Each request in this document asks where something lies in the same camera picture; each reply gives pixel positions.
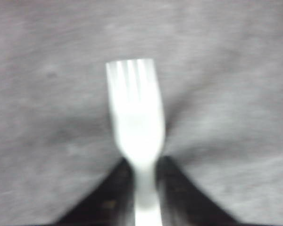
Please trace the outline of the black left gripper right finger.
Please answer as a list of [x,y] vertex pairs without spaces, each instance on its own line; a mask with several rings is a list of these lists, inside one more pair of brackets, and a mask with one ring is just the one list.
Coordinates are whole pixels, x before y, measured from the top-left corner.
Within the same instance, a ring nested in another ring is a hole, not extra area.
[[158,184],[165,226],[238,226],[231,214],[217,205],[164,156],[158,163]]

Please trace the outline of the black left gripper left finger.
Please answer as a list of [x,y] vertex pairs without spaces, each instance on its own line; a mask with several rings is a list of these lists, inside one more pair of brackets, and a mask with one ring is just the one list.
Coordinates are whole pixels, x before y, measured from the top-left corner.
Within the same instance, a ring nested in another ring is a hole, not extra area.
[[132,195],[132,172],[122,158],[107,177],[61,216],[54,226],[116,226]]

